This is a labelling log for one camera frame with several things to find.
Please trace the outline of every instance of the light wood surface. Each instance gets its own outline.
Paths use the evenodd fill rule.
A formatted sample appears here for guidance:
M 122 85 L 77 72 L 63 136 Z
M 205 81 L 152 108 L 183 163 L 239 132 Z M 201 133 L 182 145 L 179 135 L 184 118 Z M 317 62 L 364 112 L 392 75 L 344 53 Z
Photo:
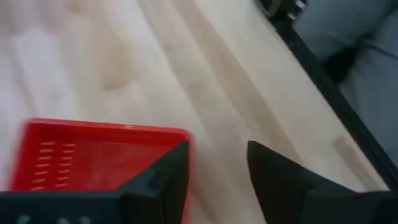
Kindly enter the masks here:
M 251 0 L 3 0 L 4 187 L 29 117 L 175 126 L 195 137 L 192 223 L 264 223 L 257 140 L 357 191 L 386 189 Z

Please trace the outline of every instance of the gray fabric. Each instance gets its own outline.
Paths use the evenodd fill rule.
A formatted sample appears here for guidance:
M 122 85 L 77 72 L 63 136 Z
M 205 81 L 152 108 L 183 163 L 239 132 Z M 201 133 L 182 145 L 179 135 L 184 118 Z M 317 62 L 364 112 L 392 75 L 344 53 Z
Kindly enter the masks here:
M 321 62 L 359 44 L 359 56 L 340 89 L 398 166 L 397 2 L 310 1 L 295 30 Z
M 313 0 L 295 30 L 321 60 L 354 45 L 391 10 L 393 0 Z

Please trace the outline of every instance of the black frame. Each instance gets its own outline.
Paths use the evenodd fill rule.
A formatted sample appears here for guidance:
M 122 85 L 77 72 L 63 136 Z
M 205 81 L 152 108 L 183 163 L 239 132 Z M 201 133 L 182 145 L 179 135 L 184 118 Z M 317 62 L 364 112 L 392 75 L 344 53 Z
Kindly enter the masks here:
M 327 100 L 337 117 L 358 143 L 358 146 L 369 159 L 386 185 L 393 192 L 398 192 L 398 169 L 390 160 L 384 149 L 376 141 L 361 119 L 337 89 L 336 84 L 330 80 L 326 71 L 317 62 L 303 40 L 292 28 L 292 21 L 283 14 L 270 18 L 271 24 L 286 43 L 297 61 L 306 71 L 312 82 Z

